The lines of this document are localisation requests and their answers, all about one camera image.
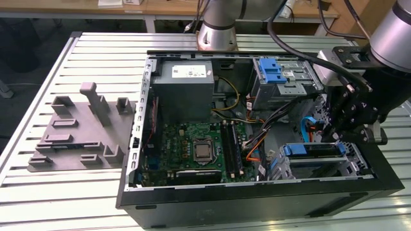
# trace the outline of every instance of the motherboard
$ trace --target motherboard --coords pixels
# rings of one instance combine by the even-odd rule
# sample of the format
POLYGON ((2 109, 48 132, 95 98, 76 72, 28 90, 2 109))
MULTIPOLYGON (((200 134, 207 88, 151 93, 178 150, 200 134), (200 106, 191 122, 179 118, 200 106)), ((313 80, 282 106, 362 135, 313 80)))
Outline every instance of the motherboard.
POLYGON ((254 166, 247 163, 243 166, 239 145, 246 139, 243 123, 164 124, 160 155, 148 157, 152 186, 170 185, 170 178, 178 177, 171 174, 195 176, 196 171, 210 177, 220 174, 220 183, 252 181, 254 166))

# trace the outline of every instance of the table surface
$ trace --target table surface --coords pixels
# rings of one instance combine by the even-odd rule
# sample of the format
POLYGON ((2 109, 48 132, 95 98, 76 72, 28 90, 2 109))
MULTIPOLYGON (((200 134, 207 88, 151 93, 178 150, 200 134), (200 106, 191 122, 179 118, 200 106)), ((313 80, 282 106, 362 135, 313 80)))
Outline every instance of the table surface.
MULTIPOLYGON (((99 0, 0 0, 0 12, 28 13, 102 13, 102 14, 155 14, 195 15, 198 0, 144 0, 142 5, 124 4, 123 8, 99 9, 99 0)), ((318 18, 317 3, 297 2, 297 18, 318 18)), ((331 7, 326 17, 338 18, 339 13, 331 7)))
MULTIPOLYGON (((318 52, 351 45, 345 39, 283 36, 297 49, 318 52)), ((282 51, 264 35, 238 35, 240 51, 282 51)), ((195 35, 84 33, 71 38, 39 94, 0 156, 0 226, 11 230, 136 231, 138 224, 115 209, 120 169, 36 172, 28 160, 54 114, 56 96, 87 102, 79 93, 83 82, 98 83, 107 101, 139 99, 147 50, 195 50, 195 35)), ((411 229, 411 117, 410 107, 397 108, 382 124, 390 137, 381 149, 406 189, 365 202, 334 217, 252 222, 207 227, 207 230, 293 231, 411 229)))

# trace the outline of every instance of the slotted metal table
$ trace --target slotted metal table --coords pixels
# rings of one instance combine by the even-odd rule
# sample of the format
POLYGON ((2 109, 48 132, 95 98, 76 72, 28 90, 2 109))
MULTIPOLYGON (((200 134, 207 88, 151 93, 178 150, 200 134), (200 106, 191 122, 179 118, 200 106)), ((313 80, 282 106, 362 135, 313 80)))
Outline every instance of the slotted metal table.
MULTIPOLYGON (((318 52, 353 45, 341 38, 283 36, 297 49, 318 52)), ((264 35, 238 35, 240 51, 281 51, 264 35)), ((195 50, 194 35, 74 33, 51 69, 34 103, 0 156, 0 229, 142 230, 123 210, 115 209, 120 169, 38 172, 27 163, 46 131, 59 95, 87 102, 83 82, 98 83, 107 101, 139 98, 147 50, 195 50)), ((397 108, 382 125, 390 137, 381 149, 406 189, 355 206, 334 217, 224 224, 172 230, 411 230, 411 116, 397 108)))

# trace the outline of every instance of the ram slot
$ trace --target ram slot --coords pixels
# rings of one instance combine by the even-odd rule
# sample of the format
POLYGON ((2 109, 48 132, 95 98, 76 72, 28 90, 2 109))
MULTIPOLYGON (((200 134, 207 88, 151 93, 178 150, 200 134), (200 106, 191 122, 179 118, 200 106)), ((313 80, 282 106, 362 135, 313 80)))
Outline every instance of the ram slot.
POLYGON ((244 173, 235 125, 222 122, 220 130, 227 176, 235 178, 244 173))

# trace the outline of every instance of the blue latch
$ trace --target blue latch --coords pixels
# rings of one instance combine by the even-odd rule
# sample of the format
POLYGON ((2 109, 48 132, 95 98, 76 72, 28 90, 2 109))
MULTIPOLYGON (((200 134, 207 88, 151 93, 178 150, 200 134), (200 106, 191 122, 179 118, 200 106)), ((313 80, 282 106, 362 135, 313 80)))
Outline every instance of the blue latch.
POLYGON ((287 83, 287 79, 282 74, 282 66, 275 59, 260 59, 259 68, 266 77, 266 83, 287 83))
POLYGON ((278 163, 278 159, 274 159, 274 161, 271 162, 271 165, 270 165, 270 170, 272 170, 272 169, 274 169, 274 167, 275 167, 276 163, 278 163))
POLYGON ((294 144, 290 144, 289 145, 289 148, 291 150, 291 154, 293 155, 307 155, 307 150, 306 150, 306 147, 303 144, 298 144, 298 143, 294 143, 294 144))
POLYGON ((345 146, 345 144, 343 143, 338 143, 338 148, 339 148, 339 150, 341 150, 341 153, 342 153, 342 155, 346 155, 346 153, 347 153, 347 150, 346 150, 346 146, 345 146))
POLYGON ((291 155, 291 150, 289 146, 285 146, 285 153, 286 155, 291 155))

